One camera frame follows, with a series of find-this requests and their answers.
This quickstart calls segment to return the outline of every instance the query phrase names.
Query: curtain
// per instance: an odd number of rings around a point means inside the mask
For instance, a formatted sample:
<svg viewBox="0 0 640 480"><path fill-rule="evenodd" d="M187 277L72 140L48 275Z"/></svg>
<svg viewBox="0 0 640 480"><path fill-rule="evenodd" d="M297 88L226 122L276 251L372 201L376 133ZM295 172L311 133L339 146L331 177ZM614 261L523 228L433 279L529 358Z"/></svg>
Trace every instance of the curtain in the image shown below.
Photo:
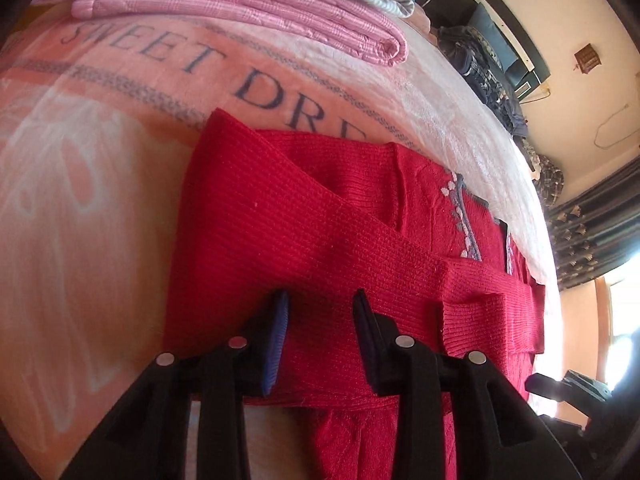
<svg viewBox="0 0 640 480"><path fill-rule="evenodd" d="M640 156L570 202L546 225L560 290L615 269L640 250Z"/></svg>

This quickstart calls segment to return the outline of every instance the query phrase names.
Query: wall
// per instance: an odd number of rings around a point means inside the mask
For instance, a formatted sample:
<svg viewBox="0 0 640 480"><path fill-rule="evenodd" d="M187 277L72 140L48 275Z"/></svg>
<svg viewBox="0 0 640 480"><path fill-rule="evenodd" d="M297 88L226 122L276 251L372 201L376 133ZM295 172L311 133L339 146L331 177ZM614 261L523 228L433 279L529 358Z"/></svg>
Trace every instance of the wall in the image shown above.
<svg viewBox="0 0 640 480"><path fill-rule="evenodd" d="M598 366L598 305L594 282L574 286L560 293L564 341L562 374L574 370L596 376ZM585 425L587 417L565 402L558 405L557 417Z"/></svg>
<svg viewBox="0 0 640 480"><path fill-rule="evenodd" d="M564 172L569 200L640 153L640 54L606 0L504 0L535 42L551 70L550 96L523 105L530 138ZM574 53L591 43L602 65L588 75L575 69ZM536 90L530 98L545 96Z"/></svg>

